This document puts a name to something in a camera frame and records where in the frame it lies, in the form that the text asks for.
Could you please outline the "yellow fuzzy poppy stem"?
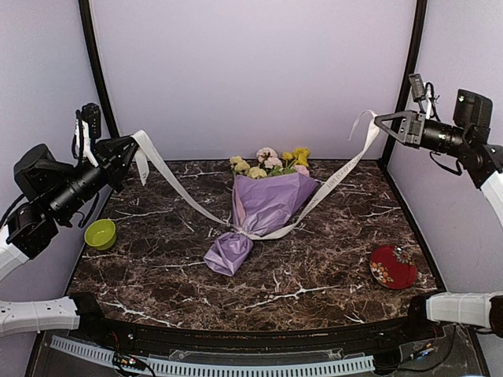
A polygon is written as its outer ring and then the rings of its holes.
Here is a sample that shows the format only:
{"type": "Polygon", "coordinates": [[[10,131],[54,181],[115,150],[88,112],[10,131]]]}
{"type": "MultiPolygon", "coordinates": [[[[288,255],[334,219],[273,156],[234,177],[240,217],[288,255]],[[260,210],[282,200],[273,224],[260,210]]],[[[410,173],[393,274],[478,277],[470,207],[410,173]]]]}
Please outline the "yellow fuzzy poppy stem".
{"type": "Polygon", "coordinates": [[[308,160],[310,158],[310,149],[304,147],[295,148],[292,152],[283,152],[281,160],[284,167],[308,167],[308,160]]]}

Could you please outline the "pink rose flower stem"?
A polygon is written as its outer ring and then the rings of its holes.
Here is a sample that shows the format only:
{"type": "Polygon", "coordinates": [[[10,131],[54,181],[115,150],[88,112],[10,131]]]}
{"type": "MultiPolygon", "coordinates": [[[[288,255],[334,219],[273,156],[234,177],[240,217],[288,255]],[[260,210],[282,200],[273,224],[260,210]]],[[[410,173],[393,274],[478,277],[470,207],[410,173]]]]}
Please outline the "pink rose flower stem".
{"type": "Polygon", "coordinates": [[[272,148],[261,148],[255,155],[259,163],[259,167],[263,168],[267,172],[267,177],[276,177],[294,173],[299,173],[307,177],[310,176],[309,167],[284,167],[283,161],[281,160],[282,153],[278,154],[272,148]]]}

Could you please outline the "pink purple wrapping paper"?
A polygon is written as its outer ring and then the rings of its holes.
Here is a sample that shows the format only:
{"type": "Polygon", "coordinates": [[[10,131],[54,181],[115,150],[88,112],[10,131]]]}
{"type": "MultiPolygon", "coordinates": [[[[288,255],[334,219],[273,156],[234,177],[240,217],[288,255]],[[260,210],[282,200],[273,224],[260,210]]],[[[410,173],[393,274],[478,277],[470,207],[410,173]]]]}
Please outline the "pink purple wrapping paper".
{"type": "Polygon", "coordinates": [[[216,273],[233,276],[253,248],[253,236],[283,228],[317,189],[318,183],[300,173],[271,178],[234,178],[233,230],[223,233],[204,256],[216,273]]]}

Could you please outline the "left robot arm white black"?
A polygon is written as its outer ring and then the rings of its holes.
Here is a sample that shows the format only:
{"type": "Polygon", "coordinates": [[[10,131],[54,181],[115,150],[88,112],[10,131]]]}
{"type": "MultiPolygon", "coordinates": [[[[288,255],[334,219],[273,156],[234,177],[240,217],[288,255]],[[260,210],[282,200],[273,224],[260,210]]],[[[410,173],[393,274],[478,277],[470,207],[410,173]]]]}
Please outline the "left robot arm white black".
{"type": "MultiPolygon", "coordinates": [[[[70,227],[74,214],[105,186],[121,191],[137,150],[132,137],[102,140],[94,148],[97,164],[86,161],[78,166],[56,161],[44,144],[26,152],[13,168],[22,194],[1,220],[1,276],[44,251],[59,227],[70,227]]],[[[80,327],[92,341],[105,342],[111,326],[102,316],[89,293],[49,301],[3,301],[1,335],[80,327]]]]}

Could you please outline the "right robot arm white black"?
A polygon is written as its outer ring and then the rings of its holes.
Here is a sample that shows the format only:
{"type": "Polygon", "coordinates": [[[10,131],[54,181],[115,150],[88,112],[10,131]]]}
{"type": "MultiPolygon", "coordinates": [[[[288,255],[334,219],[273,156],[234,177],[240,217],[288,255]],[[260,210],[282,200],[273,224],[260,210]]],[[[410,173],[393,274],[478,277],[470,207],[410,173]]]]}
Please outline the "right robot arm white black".
{"type": "MultiPolygon", "coordinates": [[[[374,124],[402,145],[454,157],[468,172],[502,220],[502,147],[490,145],[493,102],[479,93],[459,89],[451,126],[407,110],[374,117],[374,124]]],[[[417,341],[434,322],[471,325],[502,336],[502,293],[443,292],[414,297],[402,335],[417,341]]]]}

